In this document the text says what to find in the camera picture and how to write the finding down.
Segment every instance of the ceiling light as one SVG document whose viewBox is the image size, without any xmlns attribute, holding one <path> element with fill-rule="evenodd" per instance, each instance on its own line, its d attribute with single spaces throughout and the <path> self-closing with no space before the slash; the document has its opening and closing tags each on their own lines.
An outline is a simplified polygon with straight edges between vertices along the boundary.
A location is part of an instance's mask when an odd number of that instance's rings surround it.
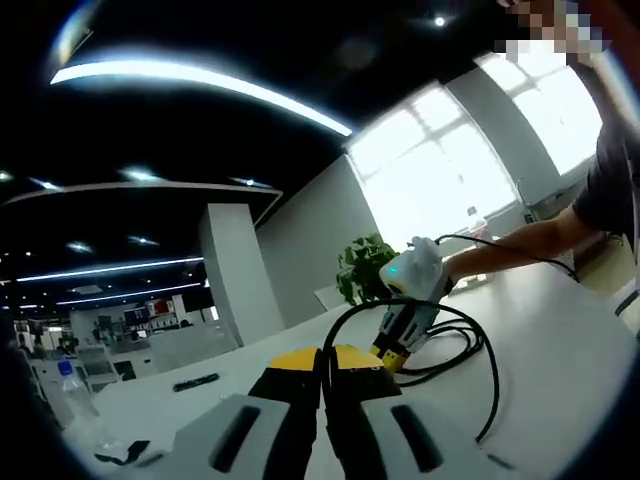
<svg viewBox="0 0 640 480">
<path fill-rule="evenodd" d="M 169 290 L 178 290 L 180 288 L 190 288 L 190 287 L 196 287 L 199 285 L 200 285 L 199 283 L 188 283 L 186 285 L 177 285 L 175 287 L 158 288 L 156 290 L 146 290 L 144 292 L 123 293 L 121 295 L 111 295 L 108 297 L 87 298 L 85 300 L 71 300 L 68 302 L 58 302 L 57 305 L 71 305 L 74 303 L 97 302 L 100 300 L 113 300 L 114 298 L 133 297 L 135 295 L 149 295 L 150 293 L 168 292 Z"/>
<path fill-rule="evenodd" d="M 229 179 L 233 180 L 234 182 L 242 183 L 243 185 L 246 185 L 248 187 L 260 187 L 260 188 L 273 189 L 271 185 L 267 185 L 266 183 L 256 182 L 253 179 L 237 178 L 237 177 L 229 177 Z"/>
<path fill-rule="evenodd" d="M 122 174 L 126 177 L 129 177 L 131 180 L 137 180 L 139 182 L 157 182 L 161 180 L 160 178 L 151 175 L 149 172 L 145 172 L 144 170 L 122 170 Z"/>
<path fill-rule="evenodd" d="M 215 87 L 232 90 L 248 95 L 285 110 L 308 118 L 320 125 L 347 137 L 351 130 L 326 115 L 313 110 L 295 100 L 285 97 L 266 88 L 259 87 L 249 82 L 229 77 L 221 73 L 212 72 L 203 68 L 181 65 L 178 63 L 152 61 L 152 60 L 125 60 L 86 63 L 59 70 L 51 84 L 73 80 L 75 78 L 93 77 L 99 75 L 129 75 L 146 78 L 166 78 L 185 80 L 189 82 L 204 83 Z"/>
<path fill-rule="evenodd" d="M 118 272 L 122 270 L 133 270 L 136 268 L 148 268 L 148 267 L 159 267 L 163 265 L 173 265 L 176 263 L 202 262 L 203 260 L 204 260 L 204 257 L 189 257 L 189 258 L 181 258 L 179 260 L 165 260 L 162 262 L 138 263 L 135 265 L 122 265 L 120 267 L 95 268 L 92 270 L 81 270 L 78 272 L 52 273 L 49 275 L 38 275 L 35 277 L 18 278 L 18 282 L 33 282 L 36 280 L 51 280 L 53 278 L 80 277 L 83 275 L 95 275 L 98 273 Z"/>
<path fill-rule="evenodd" d="M 91 247 L 81 242 L 70 242 L 67 243 L 67 248 L 70 248 L 74 252 L 78 253 L 91 253 Z"/>
<path fill-rule="evenodd" d="M 33 183 L 37 183 L 37 184 L 38 184 L 38 185 L 40 185 L 42 188 L 45 188 L 45 189 L 47 189 L 47 190 L 59 190 L 59 191 L 61 191 L 61 190 L 62 190 L 62 188 L 61 188 L 61 187 L 59 187 L 59 186 L 57 186 L 57 185 L 54 185 L 54 184 L 53 184 L 53 183 L 51 183 L 51 182 L 43 182 L 42 180 L 38 180 L 37 178 L 30 178 L 30 180 L 31 180 Z"/>
<path fill-rule="evenodd" d="M 149 240 L 146 237 L 136 237 L 134 235 L 129 235 L 129 241 L 133 242 L 133 243 L 139 243 L 140 245 L 153 245 L 153 246 L 159 246 L 160 244 L 158 242 L 154 242 L 153 240 Z"/>
</svg>

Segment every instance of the desk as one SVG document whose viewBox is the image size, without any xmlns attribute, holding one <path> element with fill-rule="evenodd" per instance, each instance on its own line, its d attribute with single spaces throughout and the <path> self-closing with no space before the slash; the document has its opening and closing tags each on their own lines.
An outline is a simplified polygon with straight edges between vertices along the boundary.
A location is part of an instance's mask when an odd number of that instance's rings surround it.
<svg viewBox="0 0 640 480">
<path fill-rule="evenodd" d="M 611 409 L 637 353 L 631 332 L 607 305 L 547 265 L 533 265 L 495 276 L 492 282 L 449 298 L 486 330 L 495 349 L 502 398 L 483 448 L 538 478 L 558 475 L 586 445 Z M 152 377 L 109 386 L 96 406 L 125 444 L 152 441 L 152 449 L 171 450 L 175 432 L 216 405 L 221 398 L 246 393 L 271 358 L 305 346 L 321 346 L 338 307 L 295 328 L 220 357 Z M 337 342 L 368 349 L 384 309 L 353 317 Z M 450 318 L 444 313 L 439 321 Z M 408 366 L 440 362 L 457 353 L 455 338 L 434 340 Z M 179 394 L 171 387 L 218 372 L 217 382 Z M 491 405 L 492 379 L 486 351 L 405 395 L 448 415 L 469 435 L 484 424 Z M 342 478 L 324 431 L 322 407 L 318 438 L 307 478 Z M 65 438 L 74 444 L 72 424 Z M 87 452 L 79 451 L 83 458 Z M 110 466 L 91 462 L 96 468 Z"/>
</svg>

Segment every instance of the bright window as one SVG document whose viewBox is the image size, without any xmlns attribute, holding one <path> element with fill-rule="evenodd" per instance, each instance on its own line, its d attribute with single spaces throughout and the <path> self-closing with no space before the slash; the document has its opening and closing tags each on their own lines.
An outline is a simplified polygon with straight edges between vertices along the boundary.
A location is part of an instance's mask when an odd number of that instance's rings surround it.
<svg viewBox="0 0 640 480">
<path fill-rule="evenodd" d="M 441 86 L 402 102 L 348 151 L 380 233 L 400 251 L 415 235 L 463 230 L 470 206 L 489 216 L 516 199 L 493 147 Z"/>
<path fill-rule="evenodd" d="M 553 45 L 531 42 L 518 63 L 490 54 L 480 67 L 514 101 L 564 175 L 591 158 L 602 120 L 589 92 Z"/>
</svg>

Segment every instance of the potted plant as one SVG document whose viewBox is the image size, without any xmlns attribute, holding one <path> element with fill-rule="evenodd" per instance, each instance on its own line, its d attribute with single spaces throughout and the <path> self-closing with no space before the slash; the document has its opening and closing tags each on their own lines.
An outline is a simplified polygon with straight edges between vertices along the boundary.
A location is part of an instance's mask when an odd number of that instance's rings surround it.
<svg viewBox="0 0 640 480">
<path fill-rule="evenodd" d="M 391 297 L 378 272 L 397 255 L 393 248 L 384 243 L 379 233 L 354 240 L 338 256 L 340 272 L 336 280 L 344 299 L 355 305 L 356 298 L 368 302 Z"/>
</svg>

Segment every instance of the white pillar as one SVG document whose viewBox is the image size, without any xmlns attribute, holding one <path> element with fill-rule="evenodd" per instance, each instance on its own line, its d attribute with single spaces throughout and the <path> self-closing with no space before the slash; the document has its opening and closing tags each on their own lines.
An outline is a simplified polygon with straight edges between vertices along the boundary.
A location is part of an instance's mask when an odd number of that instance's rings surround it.
<svg viewBox="0 0 640 480">
<path fill-rule="evenodd" d="M 187 311 L 184 309 L 182 295 L 173 295 L 171 297 L 171 300 L 173 301 L 173 312 L 176 314 L 178 323 L 180 323 L 183 318 L 187 317 Z"/>
<path fill-rule="evenodd" d="M 220 321 L 238 345 L 284 330 L 248 205 L 208 205 L 200 246 Z"/>
</svg>

